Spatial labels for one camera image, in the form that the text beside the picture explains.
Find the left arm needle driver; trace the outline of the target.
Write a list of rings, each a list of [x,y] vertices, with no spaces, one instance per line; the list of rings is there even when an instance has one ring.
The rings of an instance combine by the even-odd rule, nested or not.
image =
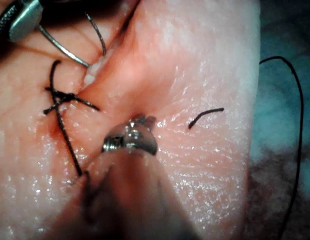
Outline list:
[[[151,130],[130,119],[113,127],[104,138],[102,152],[113,152],[120,148],[140,149],[152,155],[158,151],[157,141]]]

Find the right arm needle driver jaw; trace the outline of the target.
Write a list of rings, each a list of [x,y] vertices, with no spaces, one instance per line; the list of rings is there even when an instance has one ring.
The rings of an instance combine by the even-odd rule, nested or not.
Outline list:
[[[21,10],[13,20],[9,38],[18,42],[28,36],[40,23],[44,7],[39,0],[20,0]]]
[[[10,27],[13,21],[17,18],[20,12],[20,2],[13,1],[8,5],[0,15],[0,36],[8,36]]]

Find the left arm needle driver jaw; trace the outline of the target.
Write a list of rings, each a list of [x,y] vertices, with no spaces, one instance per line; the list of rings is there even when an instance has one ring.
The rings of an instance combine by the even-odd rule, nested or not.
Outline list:
[[[139,125],[143,125],[147,130],[151,131],[156,123],[157,118],[150,115],[138,114],[133,117],[133,122]]]

